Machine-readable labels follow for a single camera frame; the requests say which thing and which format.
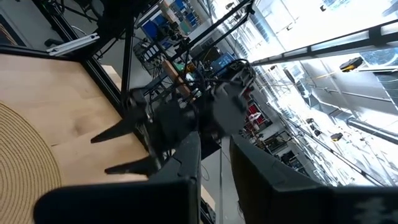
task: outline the floor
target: floor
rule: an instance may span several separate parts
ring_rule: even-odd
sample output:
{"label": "floor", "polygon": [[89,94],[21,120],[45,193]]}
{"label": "floor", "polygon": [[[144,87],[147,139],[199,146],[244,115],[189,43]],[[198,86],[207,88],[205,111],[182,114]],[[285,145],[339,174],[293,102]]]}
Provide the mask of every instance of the floor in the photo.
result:
{"label": "floor", "polygon": [[[71,0],[65,0],[65,4],[74,9],[78,9],[78,6]],[[6,18],[28,47],[45,50],[45,40],[48,38],[60,40],[60,37],[50,28],[49,23],[41,13],[35,10],[35,5],[32,1],[21,0],[17,2],[14,0],[0,0],[0,14]],[[78,27],[86,33],[93,32],[96,29],[95,23],[90,23],[87,19],[68,11],[65,12],[65,18],[71,25]],[[140,38],[144,37],[141,30],[137,30],[136,35]],[[119,75],[122,74],[123,48],[124,41],[119,40],[100,61],[103,65],[113,66]],[[135,56],[132,58],[132,74],[130,81],[131,87],[144,86],[151,81],[151,77],[141,67],[140,62]],[[224,223],[244,223],[244,220],[238,213],[238,196],[229,164],[229,152],[224,152],[222,155],[222,163]],[[219,210],[217,205],[219,205],[220,196],[219,164],[219,151],[202,161],[202,184],[215,200],[216,212]]]}

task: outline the woven placemat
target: woven placemat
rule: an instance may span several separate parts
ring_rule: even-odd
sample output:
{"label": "woven placemat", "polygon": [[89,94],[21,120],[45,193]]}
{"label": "woven placemat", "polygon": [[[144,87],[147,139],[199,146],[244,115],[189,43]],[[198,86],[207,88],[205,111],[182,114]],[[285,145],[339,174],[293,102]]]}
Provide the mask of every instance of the woven placemat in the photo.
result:
{"label": "woven placemat", "polygon": [[32,223],[36,200],[61,183],[50,147],[26,119],[0,102],[0,223]]}

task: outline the metal rod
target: metal rod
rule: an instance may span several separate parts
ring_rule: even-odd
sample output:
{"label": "metal rod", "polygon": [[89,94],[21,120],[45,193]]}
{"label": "metal rod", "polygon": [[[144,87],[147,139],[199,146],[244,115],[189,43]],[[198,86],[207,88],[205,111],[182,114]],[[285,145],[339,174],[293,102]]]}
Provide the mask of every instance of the metal rod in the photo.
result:
{"label": "metal rod", "polygon": [[206,0],[207,3],[207,10],[209,11],[209,17],[210,17],[210,24],[213,24],[213,12],[211,11],[211,0]]}
{"label": "metal rod", "polygon": [[160,7],[157,4],[154,7],[152,8],[153,11],[150,12],[150,14],[142,15],[141,20],[139,20],[137,25],[136,25],[137,28],[138,27],[142,27],[142,25],[144,25],[145,22],[147,22],[152,16],[154,16],[157,12],[160,11]]}
{"label": "metal rod", "polygon": [[223,34],[221,37],[219,37],[217,40],[215,40],[213,43],[211,43],[209,46],[206,47],[206,49],[202,50],[198,55],[196,55],[192,60],[198,60],[204,53],[207,53],[212,47],[220,43],[223,39],[225,39],[227,36],[232,34],[236,29],[238,29],[241,25],[243,25],[247,20],[248,20],[249,14],[246,14],[237,24],[235,24],[232,29],[227,31],[225,34]]}
{"label": "metal rod", "polygon": [[394,144],[398,144],[398,135],[397,133],[393,133],[391,131],[387,131],[382,128],[375,127],[373,125],[370,125],[368,123],[365,123],[363,121],[359,121],[354,118],[350,118],[347,120],[347,125],[351,126],[353,128],[357,128],[361,131],[364,131],[368,134],[371,134],[373,136],[379,137],[381,139],[384,139],[386,141],[389,141]]}
{"label": "metal rod", "polygon": [[252,62],[252,66],[398,47],[398,19]]}
{"label": "metal rod", "polygon": [[76,60],[73,60],[72,58],[68,57],[67,55],[51,56],[46,51],[29,49],[27,47],[17,46],[17,45],[2,45],[2,44],[0,44],[0,54],[45,58],[45,59],[53,59],[53,60],[66,60],[66,61],[72,61],[72,62],[76,61]]}
{"label": "metal rod", "polygon": [[87,15],[87,14],[84,14],[84,13],[81,13],[81,12],[79,12],[79,11],[77,11],[77,10],[75,10],[75,9],[72,9],[71,7],[68,7],[68,6],[63,6],[65,9],[68,9],[68,11],[70,11],[70,12],[73,12],[73,13],[75,13],[75,14],[78,14],[79,16],[82,16],[82,17],[85,17],[85,18],[87,18],[87,19],[91,19],[92,21],[95,21],[95,22],[98,22],[98,19],[95,19],[95,18],[93,18],[93,17],[91,17],[91,16],[89,16],[89,15]]}
{"label": "metal rod", "polygon": [[[41,0],[32,1],[64,42],[79,38],[62,16],[61,12],[53,4],[43,4]],[[122,110],[120,108],[120,91],[98,61],[91,57],[88,60],[80,60],[80,63],[115,110],[122,115]]]}
{"label": "metal rod", "polygon": [[[84,49],[81,49],[76,54],[76,56],[79,57],[81,60],[88,59],[94,56],[94,54],[96,54],[103,47],[105,47],[106,44],[108,44],[112,39],[114,38],[120,39],[125,28],[127,27],[127,24],[131,24],[131,19],[134,16],[137,17],[139,14],[138,10],[142,9],[141,8],[142,5],[140,4],[137,5],[134,3],[134,1],[115,1],[115,2],[117,2],[117,4],[115,5],[113,5],[113,3],[104,5],[105,9],[107,10],[104,11],[103,19],[100,20],[102,22],[99,23],[98,28],[94,31],[99,35],[100,39],[94,44],[91,44],[85,47]],[[107,16],[110,16],[108,15],[110,13],[106,12],[111,11],[111,9],[107,7],[117,9],[118,16],[113,19],[107,20]]]}
{"label": "metal rod", "polygon": [[122,84],[121,84],[121,101],[122,104],[126,102],[127,93],[130,89],[131,76],[131,59],[133,55],[134,46],[134,17],[129,19],[126,27],[126,39],[124,40],[124,55],[123,55],[123,70],[122,70]]}
{"label": "metal rod", "polygon": [[68,54],[70,52],[74,52],[78,49],[82,49],[83,47],[86,47],[90,44],[93,44],[99,38],[100,37],[98,36],[98,34],[93,33],[93,34],[81,37],[79,39],[72,40],[72,41],[60,44],[58,46],[52,47],[50,49],[47,49],[46,51],[49,53],[49,55],[52,55],[52,56],[62,56],[62,55]]}
{"label": "metal rod", "polygon": [[[321,64],[323,65],[323,67],[329,72],[331,73],[332,71],[329,69],[328,66],[325,65],[325,63],[323,63],[323,61],[321,60]],[[348,100],[346,99],[345,95],[343,95],[343,92],[341,91],[340,87],[337,85],[336,81],[333,79],[333,77],[328,76],[329,81],[331,82],[331,84],[336,88],[338,94],[341,96],[341,99],[343,99],[344,103],[346,104],[347,108],[351,111],[351,113],[354,115],[354,117],[356,119],[359,119],[358,113],[355,111],[355,109],[352,107],[352,105],[348,102]]]}
{"label": "metal rod", "polygon": [[230,18],[235,12],[238,12],[242,7],[244,7],[248,2],[252,0],[243,0],[241,1],[236,7],[232,8],[227,14],[225,14],[221,19],[217,20],[213,25],[211,25],[209,28],[207,28],[204,32],[202,32],[198,37],[195,39],[191,40],[187,47],[184,49],[177,49],[176,54],[172,57],[172,60],[177,59],[179,56],[184,54],[187,49],[192,48],[196,43],[198,43],[200,40],[205,38],[210,32],[212,32],[214,29],[216,29],[220,24],[222,24],[225,20]]}
{"label": "metal rod", "polygon": [[[311,88],[316,88],[318,90],[325,90],[326,92],[332,92],[332,93],[338,93],[337,90],[331,90],[329,88],[322,88],[322,87],[317,87],[314,85],[309,85]],[[379,97],[374,97],[374,96],[366,96],[366,95],[362,95],[362,94],[357,94],[357,93],[349,93],[346,91],[341,91],[342,94],[346,94],[346,95],[350,95],[350,96],[357,96],[357,97],[362,97],[362,98],[366,98],[366,99],[370,99],[370,100],[378,100],[378,101],[383,101],[383,102],[389,102],[391,103],[391,100],[389,99],[384,99],[384,98],[379,98]]]}

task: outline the wooden table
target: wooden table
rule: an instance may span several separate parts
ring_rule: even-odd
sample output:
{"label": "wooden table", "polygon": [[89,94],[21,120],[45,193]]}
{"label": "wooden table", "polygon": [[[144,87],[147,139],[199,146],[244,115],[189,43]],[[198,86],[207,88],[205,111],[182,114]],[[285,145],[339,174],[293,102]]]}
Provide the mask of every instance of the wooden table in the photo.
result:
{"label": "wooden table", "polygon": [[[121,79],[104,69],[120,88]],[[146,180],[144,175],[106,175],[104,169],[147,156],[133,134],[90,144],[120,120],[77,62],[0,55],[0,101],[23,115],[51,146],[65,185]],[[202,197],[214,208],[208,192]]]}
{"label": "wooden table", "polygon": [[177,79],[176,82],[178,84],[178,90],[184,97],[188,97],[191,95],[191,90],[188,86],[186,86],[186,83],[184,83],[182,78],[179,77],[178,72],[174,69],[173,65],[168,60],[162,62],[162,68],[172,82]]}

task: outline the white wall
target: white wall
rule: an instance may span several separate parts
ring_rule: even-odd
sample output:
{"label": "white wall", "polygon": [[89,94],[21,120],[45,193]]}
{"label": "white wall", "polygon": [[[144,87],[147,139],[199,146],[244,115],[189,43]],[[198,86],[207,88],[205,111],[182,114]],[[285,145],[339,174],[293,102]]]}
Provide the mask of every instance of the white wall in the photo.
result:
{"label": "white wall", "polygon": [[[340,57],[340,60],[338,57],[330,57],[323,58],[322,60],[313,59],[302,61],[305,71],[313,78],[313,81],[307,80],[308,83],[319,88],[337,90],[336,86],[331,80],[333,79],[338,88],[343,92],[389,99],[387,93],[383,90],[382,85],[377,81],[373,73],[336,72],[329,77],[316,78],[335,71],[340,71],[338,66],[347,61],[349,58],[350,56],[345,58]],[[327,92],[317,88],[312,88],[312,93],[320,101],[343,108],[344,110],[354,110],[358,112],[360,117],[367,116],[367,113],[371,111],[398,115],[398,111],[391,102],[347,94],[343,94],[343,96],[341,96],[339,93]]]}

